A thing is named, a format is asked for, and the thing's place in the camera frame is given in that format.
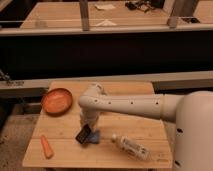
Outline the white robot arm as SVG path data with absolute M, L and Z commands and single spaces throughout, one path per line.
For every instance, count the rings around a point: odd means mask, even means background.
M 159 119 L 176 124 L 173 171 L 213 171 L 213 92 L 186 95 L 108 95 L 99 83 L 79 97 L 81 122 L 93 125 L 101 112 Z

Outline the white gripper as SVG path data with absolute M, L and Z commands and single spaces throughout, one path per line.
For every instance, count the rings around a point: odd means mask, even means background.
M 75 137 L 80 144 L 84 144 L 86 142 L 91 134 L 91 129 L 97 128 L 98 120 L 98 115 L 86 115 L 83 112 L 80 113 L 80 125 L 82 129 Z

